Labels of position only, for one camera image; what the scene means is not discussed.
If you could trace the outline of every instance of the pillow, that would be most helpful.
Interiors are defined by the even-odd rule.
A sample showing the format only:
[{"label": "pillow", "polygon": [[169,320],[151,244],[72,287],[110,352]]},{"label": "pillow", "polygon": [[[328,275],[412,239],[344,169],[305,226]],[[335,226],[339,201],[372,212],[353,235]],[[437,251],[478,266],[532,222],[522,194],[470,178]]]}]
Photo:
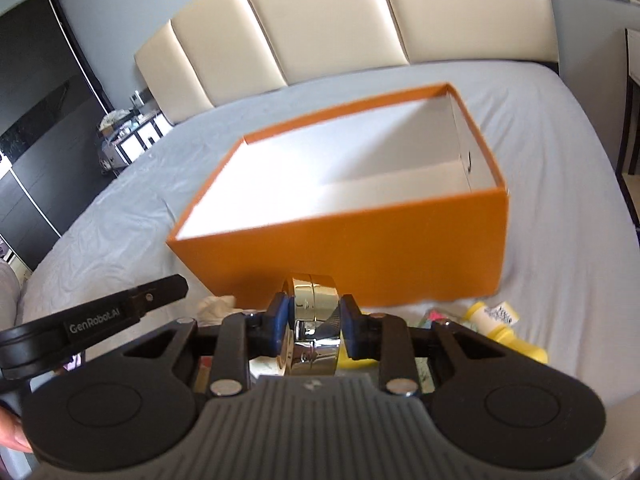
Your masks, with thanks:
[{"label": "pillow", "polygon": [[9,264],[0,259],[0,330],[11,328],[15,323],[20,283]]}]

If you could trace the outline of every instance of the headboard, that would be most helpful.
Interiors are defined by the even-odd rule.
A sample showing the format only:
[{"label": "headboard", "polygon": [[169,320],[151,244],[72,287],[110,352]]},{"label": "headboard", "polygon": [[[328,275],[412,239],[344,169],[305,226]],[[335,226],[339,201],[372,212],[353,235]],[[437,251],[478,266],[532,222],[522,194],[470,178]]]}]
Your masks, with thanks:
[{"label": "headboard", "polygon": [[136,53],[167,118],[308,79],[449,59],[558,62],[551,0],[194,0]]}]

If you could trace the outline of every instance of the silver rivet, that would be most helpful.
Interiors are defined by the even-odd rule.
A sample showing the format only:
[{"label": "silver rivet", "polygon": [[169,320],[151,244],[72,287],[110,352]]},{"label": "silver rivet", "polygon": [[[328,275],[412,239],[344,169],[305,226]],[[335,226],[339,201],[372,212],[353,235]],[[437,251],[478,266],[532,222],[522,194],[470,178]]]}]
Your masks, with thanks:
[{"label": "silver rivet", "polygon": [[409,397],[418,391],[418,384],[411,379],[391,379],[386,384],[386,389],[394,395]]},{"label": "silver rivet", "polygon": [[230,397],[242,391],[242,384],[233,379],[219,379],[211,383],[211,393],[219,397]]}]

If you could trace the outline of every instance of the bed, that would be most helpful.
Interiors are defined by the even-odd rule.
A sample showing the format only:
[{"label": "bed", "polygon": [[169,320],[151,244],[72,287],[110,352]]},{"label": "bed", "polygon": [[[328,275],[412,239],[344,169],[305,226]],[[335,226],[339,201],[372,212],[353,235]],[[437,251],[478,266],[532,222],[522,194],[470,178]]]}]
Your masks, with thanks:
[{"label": "bed", "polygon": [[[209,292],[164,241],[239,137],[331,105],[447,81],[510,190],[502,280],[488,302],[509,301],[522,318],[518,334],[546,348],[552,366],[594,388],[607,407],[638,404],[638,241],[596,133],[553,70],[550,0],[195,0],[136,62],[177,126],[46,256],[20,298],[19,321],[174,272],[190,283],[185,300],[89,356],[194,316]],[[416,320],[430,306],[393,312]],[[633,413],[625,413],[632,426]],[[627,438],[624,424],[610,427]],[[613,476],[640,449],[618,441],[615,454],[606,438],[602,463]]]}]

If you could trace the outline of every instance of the yellow bottle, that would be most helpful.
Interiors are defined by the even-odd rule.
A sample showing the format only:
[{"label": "yellow bottle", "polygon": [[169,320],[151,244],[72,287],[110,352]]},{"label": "yellow bottle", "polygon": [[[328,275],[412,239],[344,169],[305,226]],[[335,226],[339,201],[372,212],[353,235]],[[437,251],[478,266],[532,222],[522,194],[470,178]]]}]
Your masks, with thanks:
[{"label": "yellow bottle", "polygon": [[478,332],[489,339],[515,350],[539,363],[547,364],[549,357],[545,349],[518,339],[515,332],[503,321],[514,323],[518,315],[507,302],[488,308],[482,301],[473,304],[463,318],[478,327]]}]

